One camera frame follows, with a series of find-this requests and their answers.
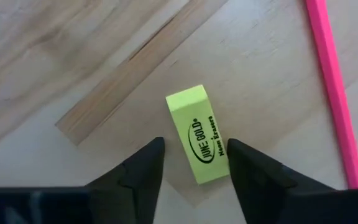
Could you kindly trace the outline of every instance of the pink ruler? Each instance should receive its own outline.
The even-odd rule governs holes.
[[[334,118],[337,140],[341,148],[347,185],[358,188],[358,152],[351,116],[347,107],[341,69],[335,50],[334,37],[329,24],[325,0],[306,0],[314,41],[318,49],[331,112]]]

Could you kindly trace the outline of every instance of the wood grain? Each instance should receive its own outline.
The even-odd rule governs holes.
[[[121,64],[87,97],[72,108],[57,127],[79,144],[132,92],[178,45],[214,14],[227,0],[191,0],[155,37],[128,62]]]
[[[333,27],[340,22],[333,19]],[[351,85],[358,81],[357,51],[343,51],[342,43],[352,36],[336,33],[340,57],[353,58],[344,66],[356,71],[344,72]],[[230,180],[197,185],[165,102],[165,96],[198,84],[206,87],[224,139],[238,138],[344,187],[310,25],[305,6],[296,0],[229,1],[79,145],[80,151],[98,162],[97,169],[108,170],[163,136],[164,177],[189,202],[200,204]]]
[[[0,139],[79,82],[108,75],[163,25],[141,31],[168,2],[0,0]]]

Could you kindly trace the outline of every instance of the neon eraser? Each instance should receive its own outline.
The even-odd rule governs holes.
[[[229,175],[229,161],[203,85],[166,97],[198,184]]]

